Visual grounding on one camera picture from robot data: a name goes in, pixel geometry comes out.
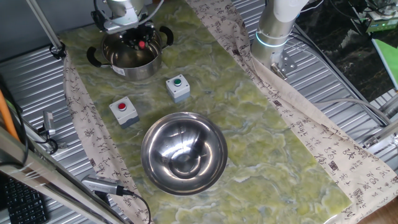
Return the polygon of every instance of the bowl rim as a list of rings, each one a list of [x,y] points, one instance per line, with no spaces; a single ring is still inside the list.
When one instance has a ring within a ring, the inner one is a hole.
[[[209,183],[207,183],[206,185],[202,186],[202,188],[200,188],[199,190],[194,190],[194,191],[189,191],[189,192],[176,192],[173,190],[170,190],[167,187],[164,187],[163,185],[160,185],[158,182],[156,182],[156,178],[151,174],[151,172],[149,172],[150,168],[149,167],[149,163],[146,162],[145,158],[145,154],[146,154],[146,142],[148,142],[148,140],[150,139],[150,135],[151,132],[154,131],[154,129],[165,119],[169,118],[169,117],[174,117],[174,116],[178,116],[180,114],[183,115],[188,115],[188,116],[197,116],[200,117],[202,119],[204,119],[205,121],[208,122],[209,125],[211,125],[214,130],[215,130],[215,134],[218,136],[218,139],[220,141],[221,147],[222,147],[222,151],[223,156],[221,156],[222,162],[220,165],[220,168],[218,170],[218,173],[215,175],[215,177],[213,178],[213,180],[211,180]],[[144,172],[146,174],[146,176],[149,178],[149,180],[157,187],[159,188],[161,191],[171,194],[171,195],[178,195],[178,196],[189,196],[189,195],[195,195],[195,194],[199,194],[201,192],[204,192],[205,190],[209,189],[211,186],[213,186],[222,176],[222,174],[224,173],[225,167],[226,167],[226,163],[228,160],[228,146],[226,143],[226,139],[224,137],[224,134],[222,133],[221,129],[214,123],[212,122],[210,119],[208,119],[207,117],[198,114],[198,113],[193,113],[193,112],[176,112],[176,113],[171,113],[168,114],[166,116],[163,116],[162,118],[160,118],[159,120],[157,120],[146,132],[144,139],[142,140],[142,144],[141,144],[141,165],[142,168],[144,169]]]

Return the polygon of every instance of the cloth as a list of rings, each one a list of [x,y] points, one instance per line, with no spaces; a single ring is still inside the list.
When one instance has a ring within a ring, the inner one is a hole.
[[[394,199],[398,176],[297,90],[252,58],[248,32],[230,0],[186,0],[352,204],[328,223],[357,223]]]
[[[73,125],[96,175],[121,180],[125,189],[140,195],[69,55],[63,66],[63,89]],[[140,199],[132,196],[111,197],[131,221],[148,223],[148,209]]]

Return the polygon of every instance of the gray cable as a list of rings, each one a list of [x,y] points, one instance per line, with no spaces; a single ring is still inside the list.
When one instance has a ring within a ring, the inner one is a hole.
[[[340,103],[340,102],[352,102],[352,103],[359,103],[361,105],[364,105],[364,106],[368,107],[370,110],[372,110],[373,113],[377,114],[380,118],[382,118],[386,124],[388,124],[388,125],[391,124],[390,119],[383,112],[381,112],[379,109],[375,108],[371,104],[369,104],[369,103],[367,103],[367,102],[365,102],[363,100],[359,100],[359,99],[339,98],[339,99],[334,99],[334,100],[317,102],[317,103],[314,103],[314,105],[325,105],[325,104]]]
[[[160,0],[160,3],[157,5],[157,7],[156,7],[156,9],[153,11],[153,13],[152,13],[150,16],[148,16],[146,19],[144,19],[143,21],[139,22],[139,23],[138,23],[138,26],[141,25],[141,24],[143,24],[143,23],[145,23],[145,22],[147,22],[148,20],[150,20],[150,19],[155,15],[155,13],[159,10],[159,8],[162,6],[163,2],[164,2],[164,0]],[[123,25],[123,24],[114,22],[114,21],[113,21],[112,19],[110,19],[110,18],[105,14],[105,12],[103,12],[102,10],[99,10],[99,12],[100,12],[100,13],[105,17],[105,19],[108,20],[110,23],[113,23],[113,24],[115,24],[115,25],[118,25],[119,27],[130,26],[130,25]]]
[[[151,19],[155,15],[155,13],[159,10],[159,8],[162,6],[163,2],[164,2],[164,0],[160,0],[160,3],[157,5],[157,7],[153,11],[153,13],[150,16],[148,16],[148,18],[146,18],[143,21],[139,22],[138,25],[141,25],[141,24],[147,22],[149,19]]]

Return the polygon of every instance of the calligraphy print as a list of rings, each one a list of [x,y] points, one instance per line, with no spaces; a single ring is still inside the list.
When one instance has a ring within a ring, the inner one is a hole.
[[[264,67],[253,60],[251,54],[248,54],[250,45],[248,33],[243,28],[245,25],[230,1],[226,1],[225,7],[220,6],[217,1],[198,1],[200,3],[197,3],[196,0],[188,0],[187,2],[220,45],[242,67],[264,96],[273,103],[279,115],[287,124],[290,124],[289,128],[313,154],[317,162],[331,175],[336,184],[339,184],[344,193],[352,195],[355,192],[356,195],[361,196],[361,198],[354,197],[355,202],[348,209],[337,215],[334,220],[331,220],[331,223],[356,223],[377,209],[375,198],[371,197],[370,192],[373,190],[371,187],[375,186],[374,189],[377,187],[379,193],[386,194],[386,188],[393,185],[398,186],[396,184],[398,180],[395,180],[388,171],[375,170],[375,167],[379,167],[382,164],[379,159],[363,149],[358,149],[359,146],[326,118],[322,112],[311,110],[311,116],[306,115],[305,107],[310,108],[311,104],[308,101],[296,103],[298,102],[296,99],[299,98],[297,96],[300,94],[293,90],[290,91],[291,86],[286,85],[285,81],[276,77],[269,70],[263,69]],[[216,10],[216,13],[210,17],[208,11],[202,13],[200,8],[198,8],[199,5],[204,5],[205,3],[210,8],[225,9],[227,13],[225,14],[224,12],[218,15],[217,12],[220,10]],[[279,90],[290,92],[285,95],[284,92],[279,92]],[[369,164],[370,162],[377,163],[378,166],[372,166]],[[372,172],[373,176],[366,176],[369,171]],[[382,178],[380,172],[384,174],[384,178],[389,177],[388,182],[382,184],[376,180]]]
[[[81,139],[81,144],[90,158],[96,175],[110,177],[123,181],[125,188],[139,194],[137,187],[131,178],[130,172],[122,160],[112,137],[109,135],[101,116],[97,113],[96,107],[82,84],[74,67],[67,55],[64,64],[64,89],[67,99],[67,106],[72,116],[73,125]],[[146,206],[136,202],[131,196],[118,197],[111,195],[114,202],[127,217],[134,223],[143,223],[148,219],[145,212],[139,217],[135,212],[138,209],[146,210]]]

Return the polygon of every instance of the green button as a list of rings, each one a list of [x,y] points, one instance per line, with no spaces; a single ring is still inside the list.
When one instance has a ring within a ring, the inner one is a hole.
[[[181,79],[177,78],[174,80],[174,85],[175,86],[180,86],[181,85]]]

